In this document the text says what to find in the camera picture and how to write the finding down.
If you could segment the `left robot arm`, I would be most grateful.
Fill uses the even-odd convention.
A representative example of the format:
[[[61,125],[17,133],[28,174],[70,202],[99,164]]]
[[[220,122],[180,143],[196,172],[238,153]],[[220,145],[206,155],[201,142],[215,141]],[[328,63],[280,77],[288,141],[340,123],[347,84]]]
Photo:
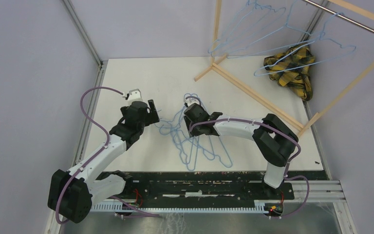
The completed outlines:
[[[120,121],[91,156],[52,175],[47,206],[73,223],[81,222],[94,205],[107,198],[133,194],[134,186],[125,173],[108,173],[105,169],[140,139],[145,127],[158,123],[159,116],[152,99],[133,101],[121,107],[121,113]]]

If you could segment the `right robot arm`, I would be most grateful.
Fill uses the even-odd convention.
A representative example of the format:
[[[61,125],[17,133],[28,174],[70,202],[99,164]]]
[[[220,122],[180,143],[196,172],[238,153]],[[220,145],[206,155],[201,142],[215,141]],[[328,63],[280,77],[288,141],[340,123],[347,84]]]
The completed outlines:
[[[221,112],[209,114],[204,107],[193,103],[184,110],[184,121],[192,137],[233,136],[254,141],[267,161],[262,194],[268,199],[281,193],[290,162],[301,152],[299,138],[275,114],[261,119],[235,118]]]

